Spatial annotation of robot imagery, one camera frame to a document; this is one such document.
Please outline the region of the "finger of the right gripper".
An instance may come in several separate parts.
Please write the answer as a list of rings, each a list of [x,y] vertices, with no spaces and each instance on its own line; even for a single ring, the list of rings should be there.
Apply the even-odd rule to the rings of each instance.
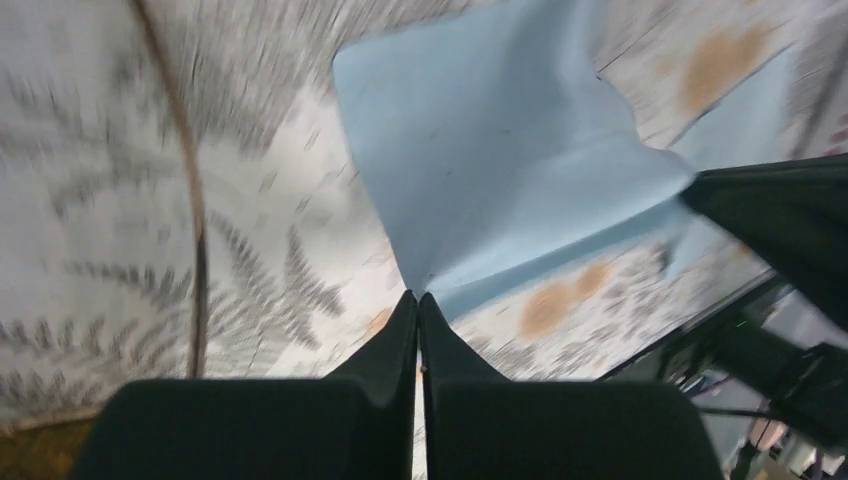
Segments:
[[[847,322],[847,156],[699,173],[680,195],[834,324]]]

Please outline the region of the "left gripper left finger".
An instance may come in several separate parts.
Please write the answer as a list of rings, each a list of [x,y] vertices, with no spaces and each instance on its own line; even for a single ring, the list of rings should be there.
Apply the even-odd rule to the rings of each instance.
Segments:
[[[320,379],[141,380],[98,416],[74,479],[408,479],[418,303]]]

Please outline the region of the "brown sunglasses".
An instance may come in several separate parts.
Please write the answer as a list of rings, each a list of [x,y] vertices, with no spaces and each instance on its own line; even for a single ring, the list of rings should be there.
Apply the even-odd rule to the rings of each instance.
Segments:
[[[143,1],[1,5],[1,475],[63,479],[196,348],[193,159]]]

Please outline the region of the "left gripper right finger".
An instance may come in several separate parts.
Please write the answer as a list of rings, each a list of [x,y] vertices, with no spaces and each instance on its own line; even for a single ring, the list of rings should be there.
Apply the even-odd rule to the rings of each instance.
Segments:
[[[719,479],[702,420],[657,382],[513,381],[418,307],[432,479]]]

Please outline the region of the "small light blue cloth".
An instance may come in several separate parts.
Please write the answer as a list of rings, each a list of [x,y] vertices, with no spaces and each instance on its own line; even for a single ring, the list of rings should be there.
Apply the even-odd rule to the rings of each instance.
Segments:
[[[602,9],[500,1],[336,54],[349,150],[401,277],[447,319],[657,232],[678,273],[718,236],[683,205],[696,174],[777,157],[791,50],[656,149],[592,64]]]

